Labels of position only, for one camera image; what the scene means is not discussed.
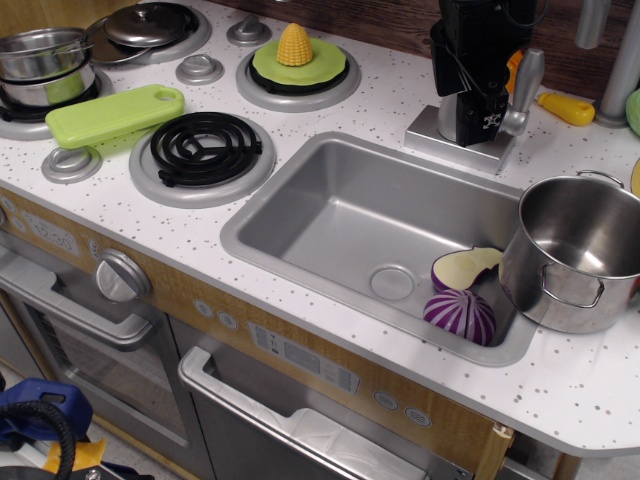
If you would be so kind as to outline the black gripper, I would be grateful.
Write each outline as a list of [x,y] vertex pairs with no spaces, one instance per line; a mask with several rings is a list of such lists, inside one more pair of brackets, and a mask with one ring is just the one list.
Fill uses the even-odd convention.
[[456,143],[493,141],[506,113],[507,63],[531,40],[534,1],[441,1],[430,31],[439,96],[457,94]]

